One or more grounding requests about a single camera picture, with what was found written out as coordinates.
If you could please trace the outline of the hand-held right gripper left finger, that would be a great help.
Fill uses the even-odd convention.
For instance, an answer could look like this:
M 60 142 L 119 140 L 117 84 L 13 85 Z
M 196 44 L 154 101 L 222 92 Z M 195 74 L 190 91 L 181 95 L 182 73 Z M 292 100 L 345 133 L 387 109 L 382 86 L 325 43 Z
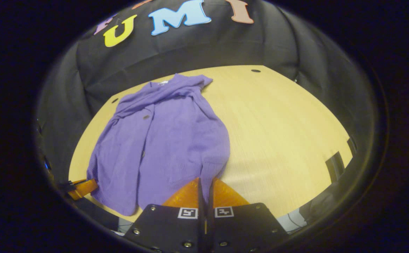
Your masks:
M 203 197 L 201 179 L 179 190 L 191 200 L 171 205 L 149 204 L 127 230 L 124 238 L 144 253 L 198 253 L 201 247 Z

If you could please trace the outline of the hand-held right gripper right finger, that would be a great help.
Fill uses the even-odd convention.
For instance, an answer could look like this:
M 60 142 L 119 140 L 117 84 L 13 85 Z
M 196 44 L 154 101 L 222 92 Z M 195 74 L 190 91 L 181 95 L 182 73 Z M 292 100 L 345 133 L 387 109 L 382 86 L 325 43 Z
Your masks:
M 206 221 L 210 253 L 272 253 L 288 232 L 264 203 L 249 203 L 220 179 L 212 180 Z

